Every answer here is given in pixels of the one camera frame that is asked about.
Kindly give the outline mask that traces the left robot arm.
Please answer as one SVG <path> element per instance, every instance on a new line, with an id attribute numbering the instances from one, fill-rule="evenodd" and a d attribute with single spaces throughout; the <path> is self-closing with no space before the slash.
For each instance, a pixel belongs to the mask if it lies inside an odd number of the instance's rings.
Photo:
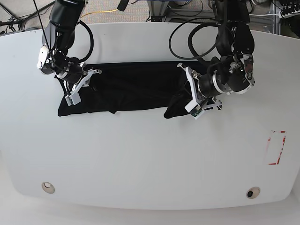
<path id="1" fill-rule="evenodd" d="M 250 16 L 244 0 L 214 0 L 215 18 L 197 25 L 189 34 L 187 44 L 192 59 L 207 68 L 202 75 L 179 63 L 185 78 L 177 96 L 168 105 L 165 117 L 190 114 L 197 118 L 207 110 L 222 109 L 219 95 L 243 94 L 255 84 L 253 52 L 255 41 L 250 31 Z M 193 45 L 194 35 L 201 29 L 215 27 L 218 34 L 214 45 L 198 54 Z"/>

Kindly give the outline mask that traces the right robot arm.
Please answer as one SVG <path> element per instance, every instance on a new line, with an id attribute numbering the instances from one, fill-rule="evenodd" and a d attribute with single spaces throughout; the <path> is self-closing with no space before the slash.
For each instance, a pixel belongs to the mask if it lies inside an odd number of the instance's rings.
<path id="1" fill-rule="evenodd" d="M 56 0 L 52 7 L 49 23 L 42 28 L 42 47 L 39 52 L 37 68 L 46 75 L 54 73 L 64 82 L 67 94 L 71 94 L 70 85 L 75 86 L 87 77 L 83 64 L 94 49 L 94 37 L 91 29 L 80 20 L 87 0 Z M 88 32 L 90 48 L 83 58 L 68 57 L 68 51 L 75 41 L 75 28 L 82 25 Z"/>

